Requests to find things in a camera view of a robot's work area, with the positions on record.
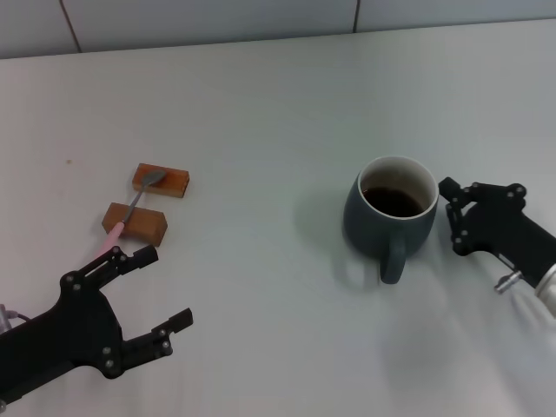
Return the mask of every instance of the dark liquid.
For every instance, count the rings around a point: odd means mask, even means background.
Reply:
[[[413,217],[423,212],[417,201],[397,189],[385,187],[366,189],[363,191],[363,196],[371,206],[385,215]]]

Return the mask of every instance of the white table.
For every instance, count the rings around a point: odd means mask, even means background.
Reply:
[[[539,21],[0,62],[0,301],[52,306],[149,162],[191,183],[142,199],[169,222],[160,261],[103,291],[126,338],[195,317],[171,357],[78,368],[8,415],[553,416],[550,321],[526,285],[493,292],[492,256],[452,252],[444,201],[392,287],[340,223],[363,164],[403,154],[523,183],[555,232],[554,39]]]

